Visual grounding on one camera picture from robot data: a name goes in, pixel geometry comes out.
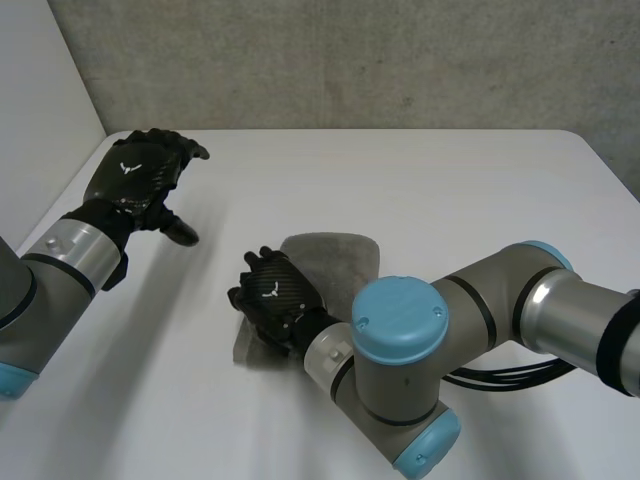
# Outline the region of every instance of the blue end cap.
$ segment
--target blue end cap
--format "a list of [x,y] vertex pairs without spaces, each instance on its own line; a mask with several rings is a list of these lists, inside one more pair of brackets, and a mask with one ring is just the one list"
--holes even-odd
[[384,277],[353,302],[353,343],[372,362],[407,365],[442,342],[449,309],[433,286],[413,277]]
[[556,260],[558,260],[564,268],[573,272],[573,266],[571,265],[571,262],[567,260],[567,257],[562,255],[560,253],[560,250],[549,245],[548,243],[539,242],[538,240],[527,240],[526,242],[520,242],[520,245],[531,245],[532,247],[541,248],[545,252],[550,253],[551,255],[556,257]]
[[37,373],[0,363],[0,400],[17,400],[36,378]]
[[460,422],[452,410],[436,418],[393,462],[405,478],[424,477],[451,450],[460,435]]

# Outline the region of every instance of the screw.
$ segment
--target screw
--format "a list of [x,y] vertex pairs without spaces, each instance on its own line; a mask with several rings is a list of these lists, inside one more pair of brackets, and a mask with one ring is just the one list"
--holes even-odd
[[51,237],[44,244],[49,250],[57,250],[60,247],[60,240],[58,240],[58,237]]

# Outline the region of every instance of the robotic hand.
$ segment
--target robotic hand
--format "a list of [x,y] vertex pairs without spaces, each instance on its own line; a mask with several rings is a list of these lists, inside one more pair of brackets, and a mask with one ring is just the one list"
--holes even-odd
[[98,166],[84,202],[101,200],[131,217],[135,230],[160,230],[174,242],[193,246],[198,235],[164,201],[193,158],[209,152],[176,132],[153,128],[118,140]]
[[129,236],[160,230],[192,246],[197,233],[165,205],[193,158],[209,158],[176,132],[135,131],[109,149],[82,206],[19,259],[0,239],[0,398],[20,397],[100,289],[126,275]]
[[104,156],[87,186],[83,205],[63,217],[96,227],[122,254],[102,290],[111,290],[126,276],[129,259],[124,247],[136,230],[160,230],[188,247],[198,243],[195,230],[164,205],[193,158],[206,160],[209,152],[194,140],[157,128],[134,131],[116,141]]
[[258,337],[283,355],[304,355],[313,339],[338,323],[316,288],[282,252],[269,247],[244,256],[251,272],[229,290],[231,305],[254,325]]

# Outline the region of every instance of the gray concrete wall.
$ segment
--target gray concrete wall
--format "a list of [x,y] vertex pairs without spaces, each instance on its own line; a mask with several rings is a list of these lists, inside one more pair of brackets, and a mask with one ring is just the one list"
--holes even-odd
[[640,195],[638,0],[49,0],[107,132],[559,128]]

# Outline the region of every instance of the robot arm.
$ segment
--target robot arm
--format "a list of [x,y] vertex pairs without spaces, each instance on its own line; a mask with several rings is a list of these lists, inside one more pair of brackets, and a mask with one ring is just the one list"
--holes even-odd
[[[264,312],[274,310],[269,298],[261,312],[247,309],[255,297],[245,284],[268,263],[267,257],[254,265],[229,292],[258,332]],[[278,269],[269,278],[297,281]],[[295,338],[279,345],[304,356],[306,372],[408,479],[429,473],[460,432],[458,418],[439,400],[440,380],[509,340],[640,395],[640,297],[583,282],[541,242],[511,245],[433,284],[381,278],[356,297],[350,325],[318,309],[313,316],[282,313],[270,322],[286,318],[288,328],[307,324],[313,331],[313,324],[321,331],[305,345]]]
[[0,397],[19,398],[96,293],[125,277],[131,233],[158,229],[181,245],[198,242],[164,205],[194,157],[209,154],[175,132],[133,132],[107,152],[83,205],[54,223],[22,259],[0,238]]

